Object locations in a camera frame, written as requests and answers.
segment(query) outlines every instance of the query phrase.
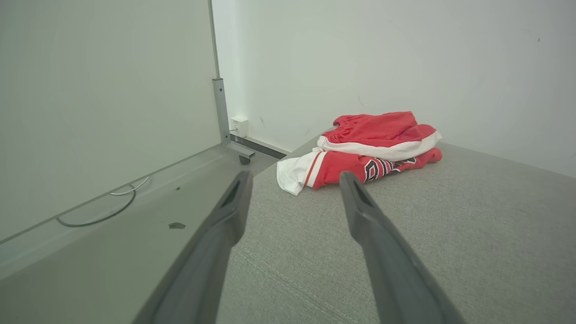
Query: red stripe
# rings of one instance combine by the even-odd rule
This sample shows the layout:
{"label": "red stripe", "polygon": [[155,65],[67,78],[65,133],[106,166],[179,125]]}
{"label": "red stripe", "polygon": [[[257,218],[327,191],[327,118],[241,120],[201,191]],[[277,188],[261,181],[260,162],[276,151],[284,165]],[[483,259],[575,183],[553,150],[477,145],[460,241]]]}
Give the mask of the red stripe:
{"label": "red stripe", "polygon": [[318,160],[318,157],[320,156],[320,153],[318,153],[316,155],[316,157],[314,158],[314,161],[312,162],[312,166],[310,167],[310,171],[308,171],[308,176],[306,177],[306,181],[304,181],[304,185],[306,185],[308,183],[308,179],[310,179],[310,175],[312,174],[312,169],[314,169],[314,165],[316,164],[316,160]]}

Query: red and white clothing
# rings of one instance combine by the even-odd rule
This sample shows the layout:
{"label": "red and white clothing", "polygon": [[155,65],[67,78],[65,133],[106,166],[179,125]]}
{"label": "red and white clothing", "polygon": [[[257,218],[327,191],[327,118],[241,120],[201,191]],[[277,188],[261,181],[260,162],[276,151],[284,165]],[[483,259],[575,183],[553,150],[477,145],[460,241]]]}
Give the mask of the red and white clothing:
{"label": "red and white clothing", "polygon": [[393,172],[423,168],[426,163],[441,159],[442,153],[436,148],[404,161],[388,161],[343,152],[311,152],[278,162],[276,179],[280,188],[298,195],[305,185],[318,190],[326,184],[339,183],[342,171],[350,171],[360,181],[368,182]]}
{"label": "red and white clothing", "polygon": [[341,116],[334,121],[335,130],[318,139],[318,148],[403,161],[430,149],[442,135],[430,125],[419,125],[411,111],[384,115]]}

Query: white side panel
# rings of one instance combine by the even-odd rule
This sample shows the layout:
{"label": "white side panel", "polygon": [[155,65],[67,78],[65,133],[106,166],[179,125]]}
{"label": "white side panel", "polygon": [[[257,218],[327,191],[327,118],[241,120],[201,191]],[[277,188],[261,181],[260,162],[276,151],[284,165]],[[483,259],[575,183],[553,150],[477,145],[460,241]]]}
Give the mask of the white side panel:
{"label": "white side panel", "polygon": [[294,150],[341,115],[411,110],[445,142],[576,176],[575,1],[215,2],[234,4],[214,17],[234,16],[217,41],[241,66],[219,61],[253,137]]}
{"label": "white side panel", "polygon": [[0,242],[219,143],[207,0],[0,3]]}

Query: black wheel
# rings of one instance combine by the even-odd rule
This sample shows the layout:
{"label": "black wheel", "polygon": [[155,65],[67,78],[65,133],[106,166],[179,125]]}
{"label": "black wheel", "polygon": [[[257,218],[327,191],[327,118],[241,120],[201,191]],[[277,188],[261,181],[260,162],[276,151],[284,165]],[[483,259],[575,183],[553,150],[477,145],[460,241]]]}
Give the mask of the black wheel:
{"label": "black wheel", "polygon": [[250,163],[250,159],[247,159],[244,156],[240,155],[238,155],[238,157],[240,158],[240,165],[247,165]]}

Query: white outlet box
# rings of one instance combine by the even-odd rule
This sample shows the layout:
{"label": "white outlet box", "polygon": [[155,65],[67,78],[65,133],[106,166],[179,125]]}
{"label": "white outlet box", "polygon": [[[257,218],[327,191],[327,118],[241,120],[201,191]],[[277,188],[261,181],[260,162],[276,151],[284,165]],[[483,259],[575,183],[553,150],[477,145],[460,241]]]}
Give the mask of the white outlet box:
{"label": "white outlet box", "polygon": [[248,118],[243,116],[234,116],[230,118],[230,124],[232,124],[232,129],[235,130],[236,136],[248,136]]}

